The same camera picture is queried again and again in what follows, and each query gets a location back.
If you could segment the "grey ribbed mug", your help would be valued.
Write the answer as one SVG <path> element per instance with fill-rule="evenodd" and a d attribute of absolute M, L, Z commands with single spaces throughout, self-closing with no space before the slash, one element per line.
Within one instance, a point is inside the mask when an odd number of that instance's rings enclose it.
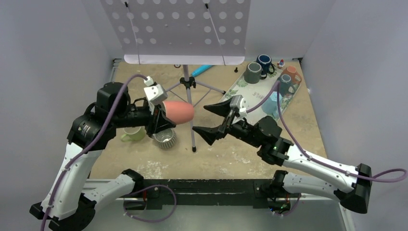
<path fill-rule="evenodd" d="M 173 129 L 169 128 L 154 134 L 153 140 L 159 148 L 170 149 L 177 142 L 177 134 Z"/>

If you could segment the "salmon pink mug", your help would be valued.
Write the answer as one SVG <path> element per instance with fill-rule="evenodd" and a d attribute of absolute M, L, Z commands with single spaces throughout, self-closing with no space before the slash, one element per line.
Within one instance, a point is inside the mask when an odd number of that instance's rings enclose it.
<path fill-rule="evenodd" d="M 194 107 L 180 101 L 164 101 L 165 114 L 176 125 L 188 123 L 194 118 Z"/>

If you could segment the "light green mug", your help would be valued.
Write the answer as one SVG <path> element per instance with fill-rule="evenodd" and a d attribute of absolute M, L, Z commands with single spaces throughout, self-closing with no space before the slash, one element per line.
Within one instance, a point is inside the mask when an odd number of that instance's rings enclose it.
<path fill-rule="evenodd" d="M 145 137 L 145 129 L 143 127 L 124 128 L 124 134 L 120 140 L 122 142 L 141 141 Z"/>

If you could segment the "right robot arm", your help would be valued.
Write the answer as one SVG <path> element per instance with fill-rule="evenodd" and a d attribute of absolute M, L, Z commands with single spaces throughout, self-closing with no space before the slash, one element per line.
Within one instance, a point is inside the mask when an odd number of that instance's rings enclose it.
<path fill-rule="evenodd" d="M 236 97 L 205 105 L 204 109 L 224 118 L 221 125 L 214 128 L 192 127 L 207 144 L 212 145 L 216 140 L 231 135 L 258 148 L 257 155 L 267 164 L 306 173 L 301 176 L 285 170 L 276 171 L 270 183 L 255 187 L 261 195 L 275 199 L 290 194 L 312 194 L 337 201 L 353 212 L 367 213 L 372 186 L 367 179 L 372 176 L 369 166 L 340 164 L 296 147 L 290 140 L 281 137 L 281 127 L 268 115 L 250 124 L 241 117 L 240 113 L 245 108 Z"/>

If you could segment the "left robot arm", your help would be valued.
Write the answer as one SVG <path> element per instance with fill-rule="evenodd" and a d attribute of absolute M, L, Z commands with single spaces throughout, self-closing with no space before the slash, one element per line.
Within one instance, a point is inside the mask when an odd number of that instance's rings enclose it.
<path fill-rule="evenodd" d="M 98 210 L 115 199 L 146 194 L 143 176 L 132 169 L 122 171 L 116 179 L 90 192 L 84 191 L 93 165 L 118 128 L 144 127 L 148 135 L 153 135 L 175 127 L 164 111 L 163 101 L 167 99 L 164 88 L 153 83 L 144 92 L 143 105 L 136 106 L 125 84 L 106 83 L 97 91 L 96 101 L 73 121 L 58 176 L 46 198 L 29 210 L 42 220 L 43 227 L 81 231 Z"/>

